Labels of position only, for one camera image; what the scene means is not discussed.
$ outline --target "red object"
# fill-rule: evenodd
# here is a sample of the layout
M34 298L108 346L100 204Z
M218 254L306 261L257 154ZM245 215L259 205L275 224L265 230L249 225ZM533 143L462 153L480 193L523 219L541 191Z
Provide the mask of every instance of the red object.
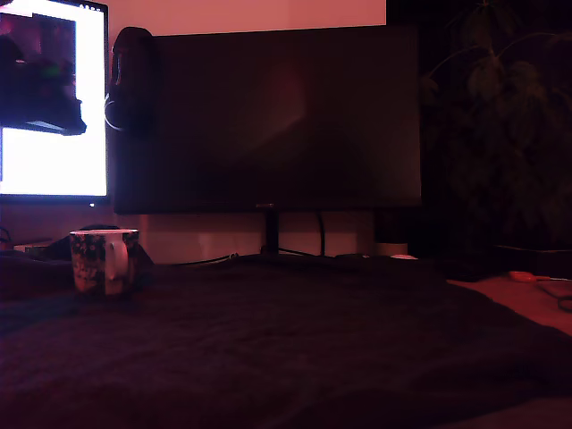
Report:
M542 280L552 280L551 277L547 277L545 275L534 275L523 271L511 271L509 272L509 276L515 282L521 283L536 283Z

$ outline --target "bright white screen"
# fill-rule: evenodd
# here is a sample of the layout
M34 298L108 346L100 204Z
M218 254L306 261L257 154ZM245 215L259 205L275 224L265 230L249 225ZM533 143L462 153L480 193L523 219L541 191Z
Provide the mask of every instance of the bright white screen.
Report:
M81 117L88 126L79 136L0 129L0 194L105 196L104 13L47 0L14 0L0 7L0 13L37 13L76 22L76 97L82 102Z

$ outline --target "glowing monitor screen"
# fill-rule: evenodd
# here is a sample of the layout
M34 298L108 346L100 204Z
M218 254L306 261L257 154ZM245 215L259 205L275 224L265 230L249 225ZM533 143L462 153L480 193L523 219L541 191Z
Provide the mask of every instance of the glowing monitor screen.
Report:
M104 5L0 7L0 200L106 196L106 46Z

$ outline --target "mug handle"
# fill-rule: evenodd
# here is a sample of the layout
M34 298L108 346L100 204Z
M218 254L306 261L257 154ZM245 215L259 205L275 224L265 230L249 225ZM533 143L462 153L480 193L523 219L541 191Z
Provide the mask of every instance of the mug handle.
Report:
M129 255L127 246L121 238L111 238L105 244L105 277L116 280L127 276L129 271Z

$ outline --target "headphones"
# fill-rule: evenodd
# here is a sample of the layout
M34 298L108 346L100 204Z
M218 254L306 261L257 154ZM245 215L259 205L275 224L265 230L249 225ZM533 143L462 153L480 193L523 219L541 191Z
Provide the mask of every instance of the headphones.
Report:
M105 121L134 135L152 130L155 119L159 55L146 29L126 27L114 44L111 80L105 97Z

